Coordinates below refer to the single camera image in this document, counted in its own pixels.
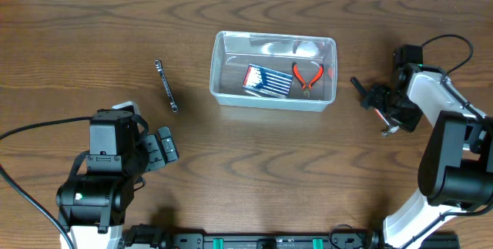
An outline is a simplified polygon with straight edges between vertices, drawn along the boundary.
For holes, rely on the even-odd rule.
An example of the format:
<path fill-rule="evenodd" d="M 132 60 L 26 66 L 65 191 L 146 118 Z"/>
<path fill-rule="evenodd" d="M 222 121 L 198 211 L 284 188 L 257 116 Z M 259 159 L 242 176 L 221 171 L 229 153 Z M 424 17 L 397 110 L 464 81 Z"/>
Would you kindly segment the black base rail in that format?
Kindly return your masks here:
<path fill-rule="evenodd" d="M 327 234 L 202 234 L 169 233 L 158 227 L 140 224 L 124 233 L 118 248 L 149 249 L 385 249 L 383 237 L 376 231 L 348 228 Z"/>

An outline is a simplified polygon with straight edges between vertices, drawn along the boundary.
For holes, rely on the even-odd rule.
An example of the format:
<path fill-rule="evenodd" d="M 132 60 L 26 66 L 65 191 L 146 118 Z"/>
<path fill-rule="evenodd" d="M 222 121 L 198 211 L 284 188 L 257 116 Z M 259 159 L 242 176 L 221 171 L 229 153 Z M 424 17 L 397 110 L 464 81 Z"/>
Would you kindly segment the silver double ring wrench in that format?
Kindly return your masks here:
<path fill-rule="evenodd" d="M 177 113 L 178 110 L 179 110 L 179 108 L 176 105 L 176 101 L 175 101 L 175 99 L 173 97 L 171 88 L 170 88 L 169 83 L 167 81 L 167 78 L 166 78 L 166 75 L 165 75 L 165 72 L 164 72 L 164 69 L 163 69 L 163 63 L 162 63 L 162 61 L 160 59 L 155 59 L 154 60 L 154 64 L 155 64 L 156 70 L 159 73 L 159 75 L 161 77 L 161 80 L 163 82 L 163 86 L 165 88 L 166 95 L 168 97 L 170 107 L 171 107 L 171 109 L 172 109 L 172 111 L 174 113 Z"/>

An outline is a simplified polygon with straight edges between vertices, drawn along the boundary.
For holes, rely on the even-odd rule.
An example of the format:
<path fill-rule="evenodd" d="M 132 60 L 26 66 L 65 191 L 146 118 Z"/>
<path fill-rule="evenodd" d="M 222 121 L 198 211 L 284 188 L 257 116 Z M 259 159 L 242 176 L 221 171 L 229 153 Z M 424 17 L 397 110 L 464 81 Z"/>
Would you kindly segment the red handled pliers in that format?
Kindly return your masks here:
<path fill-rule="evenodd" d="M 310 97 L 310 93 L 311 93 L 312 88 L 314 87 L 314 85 L 318 82 L 318 80 L 324 74 L 324 65 L 323 64 L 319 64 L 319 63 L 314 62 L 314 61 L 312 61 L 311 63 L 317 67 L 317 73 L 315 74 L 315 76 L 309 82 L 307 82 L 302 77 L 302 75 L 300 73 L 300 70 L 297 67 L 297 63 L 296 62 L 293 62 L 292 63 L 292 73 L 293 73 L 294 77 L 296 78 L 296 80 L 301 85 L 301 88 L 302 88 L 302 90 L 304 92 L 304 97 L 305 98 L 309 98 Z"/>

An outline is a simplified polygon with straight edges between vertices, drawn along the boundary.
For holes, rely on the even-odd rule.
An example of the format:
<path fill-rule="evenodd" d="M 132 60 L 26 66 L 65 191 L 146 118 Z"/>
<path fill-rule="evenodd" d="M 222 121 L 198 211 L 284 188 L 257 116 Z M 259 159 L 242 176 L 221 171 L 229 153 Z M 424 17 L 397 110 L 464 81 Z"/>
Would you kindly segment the clear plastic container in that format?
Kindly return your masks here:
<path fill-rule="evenodd" d="M 292 73 L 292 63 L 297 63 L 309 82 L 317 73 L 312 61 L 324 65 L 324 74 L 305 98 Z M 249 64 L 291 74 L 288 97 L 279 99 L 245 90 L 242 83 Z M 336 98 L 336 42 L 328 37 L 219 32 L 211 59 L 210 92 L 221 105 L 321 112 Z"/>

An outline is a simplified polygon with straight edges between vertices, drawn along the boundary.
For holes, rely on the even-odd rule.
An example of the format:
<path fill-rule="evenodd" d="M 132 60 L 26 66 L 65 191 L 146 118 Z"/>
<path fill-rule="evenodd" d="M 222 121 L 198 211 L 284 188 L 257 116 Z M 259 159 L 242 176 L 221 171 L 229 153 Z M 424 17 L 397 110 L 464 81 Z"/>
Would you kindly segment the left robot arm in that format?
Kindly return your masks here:
<path fill-rule="evenodd" d="M 176 162 L 169 127 L 149 132 L 132 101 L 100 109 L 89 119 L 89 150 L 78 155 L 56 194 L 64 248 L 167 248 L 149 225 L 123 230 L 126 210 L 146 181 L 144 173 Z"/>

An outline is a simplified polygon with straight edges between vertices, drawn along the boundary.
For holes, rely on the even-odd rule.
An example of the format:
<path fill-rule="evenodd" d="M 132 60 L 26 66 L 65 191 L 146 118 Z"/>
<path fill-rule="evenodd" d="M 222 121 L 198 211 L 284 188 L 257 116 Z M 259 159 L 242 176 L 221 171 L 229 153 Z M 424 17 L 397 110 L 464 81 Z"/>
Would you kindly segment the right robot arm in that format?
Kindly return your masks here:
<path fill-rule="evenodd" d="M 418 168 L 418 189 L 380 230 L 362 240 L 365 248 L 458 248 L 458 236 L 438 228 L 455 217 L 478 217 L 492 210 L 492 118 L 453 87 L 450 73 L 423 63 L 423 48 L 394 51 L 391 86 L 365 89 L 361 105 L 395 129 L 413 132 L 425 117 L 432 125 Z"/>

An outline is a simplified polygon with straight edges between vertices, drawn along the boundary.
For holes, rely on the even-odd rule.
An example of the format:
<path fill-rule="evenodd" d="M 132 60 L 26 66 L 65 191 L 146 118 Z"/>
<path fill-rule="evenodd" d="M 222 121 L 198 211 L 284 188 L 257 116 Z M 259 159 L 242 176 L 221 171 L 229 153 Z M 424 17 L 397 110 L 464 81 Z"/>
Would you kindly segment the small claw hammer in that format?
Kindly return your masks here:
<path fill-rule="evenodd" d="M 396 133 L 399 126 L 395 126 L 386 117 L 387 111 L 387 95 L 390 93 L 390 88 L 380 83 L 374 83 L 369 90 L 366 90 L 355 77 L 350 78 L 350 82 L 360 93 L 362 100 L 361 106 L 365 109 L 372 109 L 379 118 L 386 124 L 387 128 L 381 132 L 383 137 Z"/>

